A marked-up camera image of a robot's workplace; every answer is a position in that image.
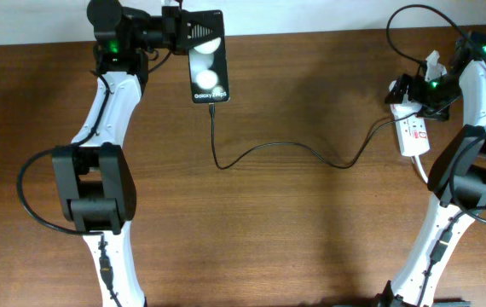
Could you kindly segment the black smartphone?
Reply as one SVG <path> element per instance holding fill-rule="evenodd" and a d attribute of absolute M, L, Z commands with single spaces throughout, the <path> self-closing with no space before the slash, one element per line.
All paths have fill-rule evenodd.
<path fill-rule="evenodd" d="M 229 78 L 224 38 L 188 50 L 191 96 L 196 104 L 229 100 Z"/>

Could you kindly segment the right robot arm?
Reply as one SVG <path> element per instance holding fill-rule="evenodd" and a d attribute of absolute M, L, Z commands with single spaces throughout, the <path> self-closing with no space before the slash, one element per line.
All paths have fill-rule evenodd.
<path fill-rule="evenodd" d="M 437 283 L 460 238 L 474 222 L 486 222 L 486 34 L 460 38 L 447 67 L 438 58 L 432 52 L 423 74 L 393 81 L 385 98 L 405 156 L 428 150 L 426 118 L 447 120 L 458 99 L 464 114 L 461 130 L 427 177 L 428 211 L 408 260 L 375 297 L 376 306 L 435 305 Z"/>

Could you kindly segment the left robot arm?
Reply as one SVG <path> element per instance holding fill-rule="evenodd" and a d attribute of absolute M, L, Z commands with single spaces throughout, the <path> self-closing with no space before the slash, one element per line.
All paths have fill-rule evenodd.
<path fill-rule="evenodd" d="M 229 100 L 223 13 L 165 2 L 151 16 L 116 0 L 91 1 L 86 13 L 96 39 L 97 92 L 82 129 L 54 149 L 52 164 L 65 219 L 92 254 L 103 305 L 143 307 L 130 243 L 136 185 L 125 135 L 152 72 L 148 56 L 159 49 L 188 57 L 193 103 Z"/>

